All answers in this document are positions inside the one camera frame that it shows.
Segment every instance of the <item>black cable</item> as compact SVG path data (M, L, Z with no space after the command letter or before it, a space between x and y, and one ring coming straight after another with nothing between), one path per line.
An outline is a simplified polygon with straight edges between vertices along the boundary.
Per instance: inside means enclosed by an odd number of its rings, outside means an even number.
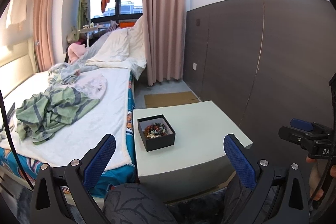
M34 190L34 186L32 185L32 183L30 182L29 178L27 177L27 174L26 172L24 171L22 165L21 165L21 162L19 160L19 157L16 153L16 150L15 150L15 147L14 147L14 144L13 144L13 141L12 141L12 137L11 137L11 132L9 131L9 126L8 126L8 120L7 120L7 114L6 114L6 108L5 108L5 103L3 101L3 97L2 97L2 93L1 93L1 90L0 90L0 108L1 108L1 115L2 115L2 120L3 120L3 124L5 126L5 131L6 131L6 136L7 136L7 139L8 139L8 143L9 143L9 146L10 146L10 149L12 150L12 153L14 155L14 158L16 160L16 163L17 165L19 166L23 176L25 177L25 180L27 181L27 183L29 184L30 188L32 190Z
M322 184L328 174L330 165L331 165L331 161L333 159L333 155L334 155L334 150L335 150L335 145L336 145L336 103L334 103L333 100L333 109L334 109L334 131L333 131L333 142L332 142L332 146L331 146L331 152L330 155L328 157L328 162L327 165L325 166L325 169L323 171L322 177L319 181L319 184L317 185L316 189L314 190L313 194L311 195L310 199L308 200L308 205L310 205L314 199L314 197L316 196L318 190L322 187Z
M5 186L3 186L1 183L0 183L0 187L2 188L2 189L4 189L4 191L7 193L7 194L9 194L12 198L14 198L14 195L5 187Z

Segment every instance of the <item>finger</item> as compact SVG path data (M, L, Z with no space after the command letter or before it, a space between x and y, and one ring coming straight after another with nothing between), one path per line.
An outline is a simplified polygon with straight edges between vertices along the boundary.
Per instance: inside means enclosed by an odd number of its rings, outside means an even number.
M333 177L333 178L336 178L336 165L333 165L330 169L330 175Z
M320 182L320 174L319 171L317 169L317 164L314 164L311 172L310 172L310 176L309 176L309 186L311 189L313 189L313 191L316 189L317 185Z
M309 164L317 163L317 159L311 159L311 158L307 157L306 162L309 163Z
M313 190L313 189L310 189L310 196L313 195L313 192L314 192L314 190ZM313 200L317 201L317 200L319 200L320 198L322 198L323 193L324 193L324 192L323 192L322 189L318 190L317 193L316 193L316 195L315 195L315 197L313 198Z

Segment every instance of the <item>green striped blanket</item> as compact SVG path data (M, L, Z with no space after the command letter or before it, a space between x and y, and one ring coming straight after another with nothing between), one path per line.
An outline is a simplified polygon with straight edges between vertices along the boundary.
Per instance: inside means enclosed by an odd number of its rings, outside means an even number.
M16 110L20 139L32 138L35 145L51 139L93 109L100 99L91 99L73 87L47 89L23 101Z

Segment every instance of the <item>beads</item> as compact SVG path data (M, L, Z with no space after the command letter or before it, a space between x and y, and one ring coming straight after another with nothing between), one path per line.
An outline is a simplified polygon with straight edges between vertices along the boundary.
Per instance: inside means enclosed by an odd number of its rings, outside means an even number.
M147 126L144 130L144 134L147 138L157 138L168 134L166 126L160 122L155 122L150 126Z

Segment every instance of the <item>black box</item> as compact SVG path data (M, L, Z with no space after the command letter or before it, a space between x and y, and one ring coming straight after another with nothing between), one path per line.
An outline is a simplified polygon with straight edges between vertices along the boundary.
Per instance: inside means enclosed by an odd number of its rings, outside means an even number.
M164 124L167 127L169 134L165 136L160 136L157 138L147 139L144 134L144 130L147 126L150 126L151 124L155 122L160 122ZM138 119L138 129L139 129L141 139L143 141L143 144L145 145L147 152L156 150L159 148L171 146L175 142L175 131L173 130L173 128L170 126L170 124L168 123L164 115L162 114Z

